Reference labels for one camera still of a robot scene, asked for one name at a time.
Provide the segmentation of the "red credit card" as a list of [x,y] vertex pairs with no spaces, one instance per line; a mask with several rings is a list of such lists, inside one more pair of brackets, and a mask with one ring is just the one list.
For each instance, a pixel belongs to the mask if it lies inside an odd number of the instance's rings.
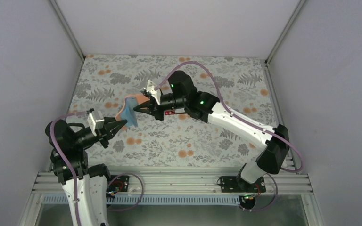
[[174,115],[174,114],[176,114],[176,113],[173,110],[165,111],[165,115]]

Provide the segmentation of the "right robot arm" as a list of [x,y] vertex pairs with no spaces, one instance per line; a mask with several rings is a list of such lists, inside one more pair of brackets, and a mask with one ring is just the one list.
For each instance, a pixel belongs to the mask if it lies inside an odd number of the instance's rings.
[[134,107],[134,111],[153,116],[162,121],[166,111],[183,108],[191,118],[222,127],[235,135],[247,139],[258,149],[255,160],[244,164],[237,175],[237,187],[243,192],[254,187],[264,174],[279,174],[289,151],[285,143],[289,140],[288,129],[262,125],[247,116],[234,112],[217,96],[197,90],[192,78],[183,71],[173,72],[168,79],[171,93],[154,90],[155,84],[148,81],[143,94],[148,101]]

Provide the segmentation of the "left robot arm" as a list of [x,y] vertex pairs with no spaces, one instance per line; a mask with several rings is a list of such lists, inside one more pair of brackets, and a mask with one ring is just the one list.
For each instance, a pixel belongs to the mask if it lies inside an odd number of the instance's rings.
[[105,164],[88,165],[86,150],[95,143],[108,147],[109,140],[127,123],[105,117],[103,126],[92,132],[81,123],[63,119],[50,122],[45,133],[52,145],[50,160],[61,184],[75,226],[107,226],[106,192],[112,177]]

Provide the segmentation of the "floral table mat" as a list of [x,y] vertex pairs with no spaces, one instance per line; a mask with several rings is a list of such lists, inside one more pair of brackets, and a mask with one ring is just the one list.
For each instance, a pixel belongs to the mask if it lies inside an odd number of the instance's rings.
[[[88,55],[70,112],[90,108],[114,117],[126,96],[139,94],[147,80],[160,83],[177,65],[199,91],[221,91],[225,103],[256,121],[277,126],[261,62],[257,58]],[[87,150],[89,164],[111,166],[240,167],[257,155],[252,143],[222,127],[178,110],[163,121],[137,113],[138,126],[122,129],[108,148]]]

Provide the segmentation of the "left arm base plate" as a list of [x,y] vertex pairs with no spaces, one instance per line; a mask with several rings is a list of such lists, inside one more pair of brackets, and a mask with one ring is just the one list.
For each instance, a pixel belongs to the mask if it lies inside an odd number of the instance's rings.
[[109,181],[106,197],[114,197],[118,192],[128,192],[129,176],[120,176],[113,182]]

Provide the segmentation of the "aluminium rail frame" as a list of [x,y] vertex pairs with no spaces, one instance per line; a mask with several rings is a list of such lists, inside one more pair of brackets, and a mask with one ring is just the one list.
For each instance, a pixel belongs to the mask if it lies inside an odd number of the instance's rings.
[[[237,175],[238,167],[131,167],[112,166],[112,175],[132,173],[128,184],[128,195],[176,194],[176,195],[220,195],[217,180],[221,176]],[[280,172],[264,176],[266,190],[261,194],[312,194],[309,177],[305,174]]]

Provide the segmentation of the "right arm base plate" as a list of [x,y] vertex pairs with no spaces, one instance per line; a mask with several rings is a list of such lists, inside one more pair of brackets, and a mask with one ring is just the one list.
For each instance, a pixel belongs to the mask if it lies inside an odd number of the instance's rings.
[[235,176],[219,177],[216,184],[220,186],[222,193],[258,193],[266,192],[264,178],[260,177],[250,184]]

